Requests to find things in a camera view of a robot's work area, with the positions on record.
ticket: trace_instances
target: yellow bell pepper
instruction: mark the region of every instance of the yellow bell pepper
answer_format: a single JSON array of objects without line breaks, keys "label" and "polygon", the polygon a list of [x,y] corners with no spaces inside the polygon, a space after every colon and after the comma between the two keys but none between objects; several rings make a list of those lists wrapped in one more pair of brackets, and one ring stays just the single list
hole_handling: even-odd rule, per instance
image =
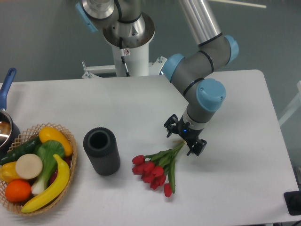
[{"label": "yellow bell pepper", "polygon": [[21,178],[16,172],[16,161],[6,163],[0,168],[0,180],[9,183],[17,179]]}]

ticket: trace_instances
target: bok choy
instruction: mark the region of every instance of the bok choy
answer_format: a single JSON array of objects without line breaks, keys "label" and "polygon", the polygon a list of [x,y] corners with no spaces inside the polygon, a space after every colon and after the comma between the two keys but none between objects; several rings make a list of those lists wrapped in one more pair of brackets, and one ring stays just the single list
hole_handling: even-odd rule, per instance
[{"label": "bok choy", "polygon": [[38,175],[36,181],[32,185],[32,194],[38,195],[48,187],[48,181],[57,168],[54,154],[58,154],[62,159],[65,157],[63,145],[55,140],[49,140],[43,143],[35,154],[39,156],[43,162],[42,172]]}]

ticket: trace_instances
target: green leaf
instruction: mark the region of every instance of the green leaf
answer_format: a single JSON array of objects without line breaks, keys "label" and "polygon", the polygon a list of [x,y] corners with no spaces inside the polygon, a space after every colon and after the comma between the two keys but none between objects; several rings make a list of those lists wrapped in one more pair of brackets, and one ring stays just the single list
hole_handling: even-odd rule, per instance
[{"label": "green leaf", "polygon": [[144,158],[145,159],[151,159],[154,155],[156,155],[156,154],[145,155]]},{"label": "green leaf", "polygon": [[35,154],[41,158],[43,163],[42,172],[38,175],[36,181],[32,185],[32,194],[37,195],[47,188],[50,177],[57,169],[57,162],[53,155],[58,154],[64,159],[65,151],[60,142],[49,140],[43,143]]},{"label": "green leaf", "polygon": [[153,161],[153,163],[155,164],[155,166],[158,166],[158,165],[159,165],[159,159],[158,159],[158,160],[155,160],[155,161]]},{"label": "green leaf", "polygon": [[170,165],[164,167],[164,173],[167,174],[170,170]]},{"label": "green leaf", "polygon": [[170,154],[166,154],[164,155],[160,161],[159,161],[159,166],[164,167],[166,165],[168,165],[172,159],[172,152]]},{"label": "green leaf", "polygon": [[168,182],[170,184],[171,190],[175,192],[175,178],[174,178],[174,169],[175,169],[175,158],[170,163],[170,170],[168,172]]},{"label": "green leaf", "polygon": [[41,145],[42,145],[42,144],[38,144],[38,145],[34,148],[34,151],[33,151],[34,154],[37,154],[38,149],[41,147]]},{"label": "green leaf", "polygon": [[169,150],[166,150],[166,151],[160,151],[158,152],[156,155],[154,155],[152,158],[151,158],[151,161],[155,161],[157,159],[160,159],[162,158],[165,154],[168,154],[170,152],[171,149]]},{"label": "green leaf", "polygon": [[174,148],[174,151],[175,151],[175,152],[179,152],[179,151],[181,150],[181,148],[184,146],[184,144],[185,144],[185,142],[182,141],[180,144],[178,144],[178,146],[176,146],[176,147]]}]

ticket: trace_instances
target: blue pot handle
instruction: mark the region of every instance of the blue pot handle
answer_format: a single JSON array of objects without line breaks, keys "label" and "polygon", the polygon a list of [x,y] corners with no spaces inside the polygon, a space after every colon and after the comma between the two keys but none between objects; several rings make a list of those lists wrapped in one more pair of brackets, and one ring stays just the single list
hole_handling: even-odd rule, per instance
[{"label": "blue pot handle", "polygon": [[0,110],[6,110],[6,99],[8,96],[8,91],[11,86],[11,83],[14,80],[16,72],[17,72],[17,70],[12,67],[9,69],[9,71],[5,77],[3,85],[0,89]]}]

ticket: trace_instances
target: wicker basket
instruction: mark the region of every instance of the wicker basket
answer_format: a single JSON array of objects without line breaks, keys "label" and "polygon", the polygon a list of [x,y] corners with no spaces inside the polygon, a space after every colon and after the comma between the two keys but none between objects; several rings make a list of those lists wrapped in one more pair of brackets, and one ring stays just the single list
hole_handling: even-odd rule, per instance
[{"label": "wicker basket", "polygon": [[11,203],[9,202],[4,193],[5,193],[5,188],[7,186],[7,183],[5,181],[0,180],[0,203],[3,204],[3,206],[5,208],[7,208],[8,211],[11,211],[15,214],[21,215],[21,216],[33,216],[33,215],[37,215],[40,213],[44,213],[47,210],[49,210],[50,208],[54,207],[66,194],[70,183],[72,181],[73,175],[74,175],[74,170],[75,170],[75,166],[76,166],[76,161],[77,161],[77,148],[76,148],[76,141],[74,139],[74,136],[72,135],[72,133],[66,129],[65,127],[61,126],[61,125],[56,125],[56,124],[52,124],[52,123],[48,123],[48,124],[41,124],[41,125],[36,125],[33,126],[31,129],[27,129],[26,131],[23,131],[22,134],[20,134],[18,136],[18,138],[15,139],[15,142],[11,145],[11,147],[9,148],[9,151],[13,150],[16,146],[19,146],[20,144],[26,142],[27,140],[37,136],[39,134],[39,131],[45,127],[45,126],[49,126],[49,127],[53,127],[58,129],[59,131],[61,131],[61,133],[64,134],[64,136],[70,141],[71,146],[73,148],[73,154],[72,154],[72,160],[71,160],[71,167],[70,167],[70,178],[68,181],[67,186],[65,187],[65,189],[59,194],[58,197],[56,197],[50,204],[48,204],[47,206],[36,210],[34,212],[31,213],[22,213],[21,212],[21,208],[23,207],[20,203]]}]

